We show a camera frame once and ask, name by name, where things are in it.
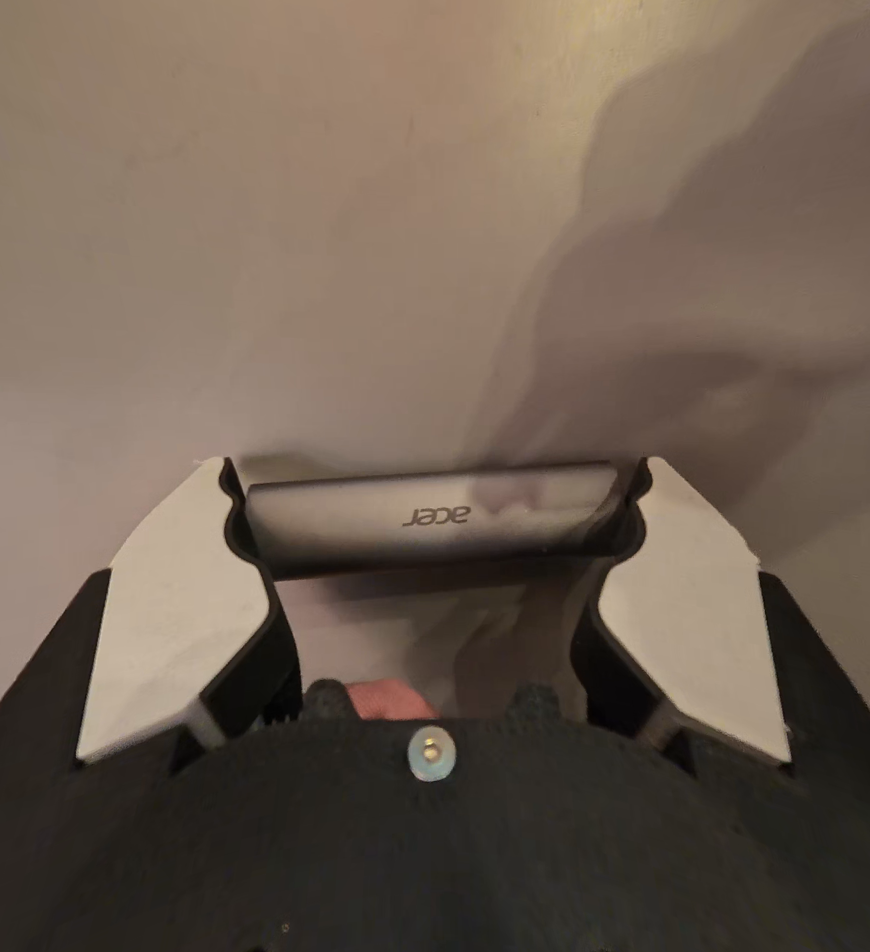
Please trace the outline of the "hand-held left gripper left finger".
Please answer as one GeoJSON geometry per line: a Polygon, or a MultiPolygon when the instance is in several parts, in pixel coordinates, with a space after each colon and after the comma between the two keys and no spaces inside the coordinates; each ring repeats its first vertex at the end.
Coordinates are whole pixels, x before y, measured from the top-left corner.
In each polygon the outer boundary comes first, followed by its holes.
{"type": "Polygon", "coordinates": [[[295,717],[298,652],[245,513],[214,457],[159,503],[109,565],[76,757],[92,764],[172,728],[204,750],[265,710],[295,717]]]}

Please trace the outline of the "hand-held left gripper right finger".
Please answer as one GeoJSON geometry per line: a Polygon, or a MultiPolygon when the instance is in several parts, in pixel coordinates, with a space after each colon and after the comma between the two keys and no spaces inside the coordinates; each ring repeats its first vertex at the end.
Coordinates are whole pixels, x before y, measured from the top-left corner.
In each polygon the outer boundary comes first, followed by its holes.
{"type": "Polygon", "coordinates": [[[690,731],[790,764],[760,562],[740,532],[655,456],[609,529],[571,642],[587,720],[659,751],[690,731]]]}

